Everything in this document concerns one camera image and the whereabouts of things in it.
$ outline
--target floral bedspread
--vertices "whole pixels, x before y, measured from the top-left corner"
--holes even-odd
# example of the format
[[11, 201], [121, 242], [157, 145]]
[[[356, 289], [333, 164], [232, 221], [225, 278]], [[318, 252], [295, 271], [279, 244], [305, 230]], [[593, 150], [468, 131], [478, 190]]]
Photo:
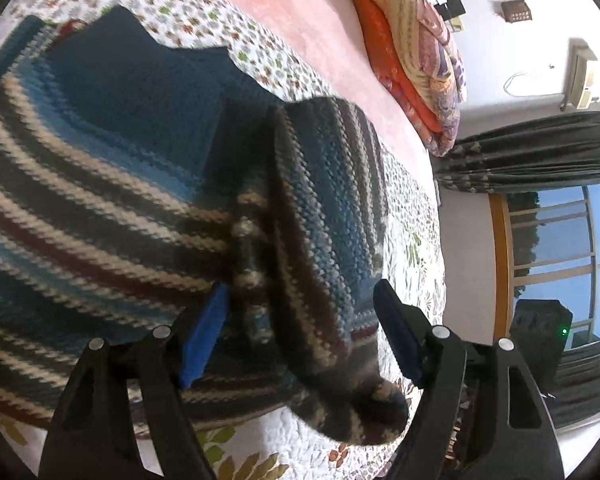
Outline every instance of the floral bedspread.
[[[335, 94], [280, 38], [226, 0], [12, 0], [0, 17], [0, 44], [27, 14], [53, 22], [90, 22], [116, 4], [133, 10], [167, 46], [227, 46], [241, 70], [284, 100]], [[382, 158], [390, 213], [384, 276], [401, 300], [441, 323], [445, 285], [437, 209], [387, 149]], [[420, 392], [402, 378], [382, 331], [378, 351], [381, 373], [401, 385], [414, 413]], [[37, 472], [45, 431], [1, 414], [0, 429]], [[236, 428], [200, 433], [198, 439], [219, 480], [366, 480], [381, 471], [398, 445], [345, 446], [321, 436], [287, 408]], [[145, 467], [160, 472], [151, 441], [138, 442]]]

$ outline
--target orange wooden trim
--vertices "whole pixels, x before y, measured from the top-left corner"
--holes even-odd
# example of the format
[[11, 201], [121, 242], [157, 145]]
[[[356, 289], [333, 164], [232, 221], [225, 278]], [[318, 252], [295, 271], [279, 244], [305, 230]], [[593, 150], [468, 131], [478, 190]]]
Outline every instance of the orange wooden trim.
[[507, 198], [491, 193], [489, 206], [496, 256], [496, 319], [493, 325], [495, 342], [509, 335], [513, 303], [513, 245]]

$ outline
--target dark green curtain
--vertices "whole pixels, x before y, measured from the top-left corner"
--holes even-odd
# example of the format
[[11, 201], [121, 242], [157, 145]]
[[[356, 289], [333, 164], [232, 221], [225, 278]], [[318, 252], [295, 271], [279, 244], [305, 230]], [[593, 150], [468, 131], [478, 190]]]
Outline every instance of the dark green curtain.
[[513, 124], [458, 140], [434, 175], [446, 188], [516, 193], [600, 184], [600, 111]]
[[600, 341], [564, 352], [545, 399], [556, 428], [600, 412]]

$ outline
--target stack of blankets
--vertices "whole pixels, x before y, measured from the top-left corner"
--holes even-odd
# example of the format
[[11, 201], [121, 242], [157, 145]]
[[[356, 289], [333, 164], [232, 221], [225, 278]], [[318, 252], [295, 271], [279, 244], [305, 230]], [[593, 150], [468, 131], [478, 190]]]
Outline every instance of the stack of blankets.
[[466, 99], [462, 59], [427, 0], [353, 0], [369, 63], [435, 156], [453, 147]]
[[27, 17], [0, 50], [0, 411], [48, 426], [91, 338], [139, 340], [224, 283], [182, 392], [196, 430], [287, 404], [341, 442], [397, 438], [372, 303], [386, 215], [356, 105], [282, 102], [225, 48], [161, 46], [122, 7]]

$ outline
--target air conditioner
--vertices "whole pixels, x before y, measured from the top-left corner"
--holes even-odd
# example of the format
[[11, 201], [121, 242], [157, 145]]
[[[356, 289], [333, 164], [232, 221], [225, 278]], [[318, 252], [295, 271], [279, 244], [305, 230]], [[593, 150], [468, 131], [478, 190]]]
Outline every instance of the air conditioner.
[[598, 58], [588, 47], [577, 48], [575, 51], [575, 69], [569, 101], [578, 109], [586, 110], [596, 95], [593, 85], [596, 80]]

